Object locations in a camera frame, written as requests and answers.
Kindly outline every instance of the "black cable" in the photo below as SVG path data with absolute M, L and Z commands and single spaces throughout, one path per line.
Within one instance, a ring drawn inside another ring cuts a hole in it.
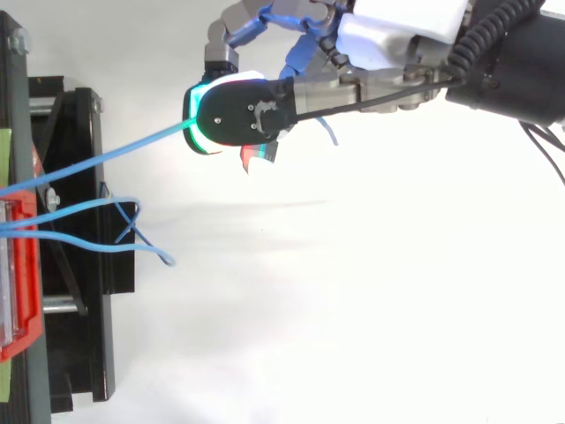
M 506 33 L 533 14 L 546 0 L 506 0 L 461 38 L 448 57 L 445 72 L 465 81 L 469 71 Z
M 538 150 L 542 153 L 542 155 L 546 157 L 547 161 L 551 163 L 551 166 L 554 167 L 555 172 L 557 172 L 557 175 L 559 176 L 561 182 L 565 186 L 565 177 L 563 176 L 563 173 L 559 169 L 559 166 L 557 166 L 557 163 L 555 163 L 554 159 L 547 153 L 547 151 L 541 146 L 541 144 L 539 144 L 539 142 L 536 140 L 534 135 L 531 133 L 537 127 L 535 125 L 526 124 L 525 122 L 520 122 L 520 125 L 522 126 L 522 129 L 524 130 L 526 135 L 530 138 L 531 142 L 533 142 L 533 144 L 536 145 L 536 148 L 538 148 Z
M 561 140 L 559 140 L 559 138 L 554 134 L 553 131 L 551 131 L 549 128 L 544 128 L 543 129 L 550 137 L 552 137 L 555 141 L 557 141 L 559 144 L 561 144 L 562 146 L 565 147 L 565 145 L 563 144 L 563 142 Z
M 397 100 L 403 99 L 404 97 L 410 97 L 411 95 L 419 95 L 420 93 L 425 93 L 426 91 L 441 90 L 442 88 L 459 87 L 461 86 L 461 84 L 462 84 L 461 81 L 457 79 L 451 79 L 449 81 L 442 81 L 442 82 L 434 82 L 432 84 L 426 84 L 424 86 L 408 88 L 398 93 L 393 93 L 392 95 L 384 95 L 377 99 L 365 100 L 363 102 L 346 104 L 344 106 L 337 106 L 335 108 L 303 113 L 302 115 L 297 115 L 297 121 L 300 122 L 300 121 L 306 121 L 308 119 L 315 119 L 318 117 L 328 117 L 331 115 L 337 115 L 339 113 L 356 112 L 362 109 L 368 109 L 368 108 L 373 108 L 375 106 L 380 106 L 385 103 L 395 102 Z
M 547 141 L 549 144 L 551 144 L 553 147 L 560 149 L 561 152 L 565 153 L 565 146 L 563 146 L 563 144 L 561 143 L 561 140 L 559 140 L 557 138 L 557 136 L 555 134 L 553 134 L 551 132 L 551 135 L 547 132 L 547 131 L 551 131 L 549 129 L 541 129 L 538 126 L 535 125 L 529 125 L 527 124 L 530 128 L 530 130 L 535 133 L 536 135 L 538 135 L 540 138 L 542 138 L 543 140 Z

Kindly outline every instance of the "black metal frame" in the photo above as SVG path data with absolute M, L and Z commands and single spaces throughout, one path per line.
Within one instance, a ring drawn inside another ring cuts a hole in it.
M 45 172 L 59 170 L 102 152 L 100 114 L 94 110 L 98 97 L 90 88 L 64 91 L 63 77 L 29 80 L 32 98 L 55 98 L 48 116 L 32 116 L 33 138 Z M 61 208 L 98 199 L 104 182 L 103 168 L 85 170 L 52 188 L 61 197 Z M 43 190 L 38 198 L 44 203 Z M 124 205 L 129 216 L 135 205 Z M 114 205 L 69 216 L 55 223 L 57 231 L 95 243 L 111 244 L 124 228 Z M 133 243 L 133 233 L 122 243 Z M 46 296 L 70 293 L 79 297 L 84 314 L 46 315 L 49 384 L 53 413 L 72 410 L 72 393 L 92 392 L 94 402 L 114 393 L 114 353 L 111 328 L 111 294 L 133 292 L 134 255 L 98 254 L 74 246 L 41 242 L 41 272 Z

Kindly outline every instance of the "clear plastic cover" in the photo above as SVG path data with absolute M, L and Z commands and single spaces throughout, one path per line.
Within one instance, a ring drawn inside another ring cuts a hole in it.
M 0 201 L 0 223 L 10 220 L 10 203 Z M 0 346 L 9 345 L 18 329 L 13 244 L 0 238 Z

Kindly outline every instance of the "bolt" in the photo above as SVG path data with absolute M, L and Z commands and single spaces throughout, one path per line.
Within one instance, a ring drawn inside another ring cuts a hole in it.
M 55 212 L 57 207 L 61 204 L 61 198 L 57 196 L 53 187 L 45 192 L 45 206 L 49 212 Z
M 11 33 L 8 45 L 14 53 L 25 56 L 32 52 L 32 37 L 25 28 L 18 28 Z
M 92 111 L 95 114 L 104 113 L 104 99 L 101 97 L 95 97 L 92 99 Z

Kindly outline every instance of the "green led light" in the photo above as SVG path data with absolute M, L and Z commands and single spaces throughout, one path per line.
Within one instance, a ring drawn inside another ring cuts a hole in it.
M 207 93 L 209 89 L 210 86 L 208 84 L 197 86 L 192 89 L 191 99 L 190 99 L 191 104 L 189 109 L 190 119 L 196 118 L 198 116 L 198 110 L 200 108 L 200 102 L 202 101 L 202 97 L 204 97 L 204 95 Z M 191 131 L 191 136 L 192 139 L 194 140 L 194 143 L 196 143 L 196 147 L 199 148 L 203 153 L 208 153 L 209 155 L 212 155 L 215 153 L 222 152 L 222 146 L 220 146 L 217 143 L 214 143 L 208 137 L 206 137 L 206 135 L 204 135 L 202 131 L 199 129 L 197 124 L 192 124 L 188 128 Z

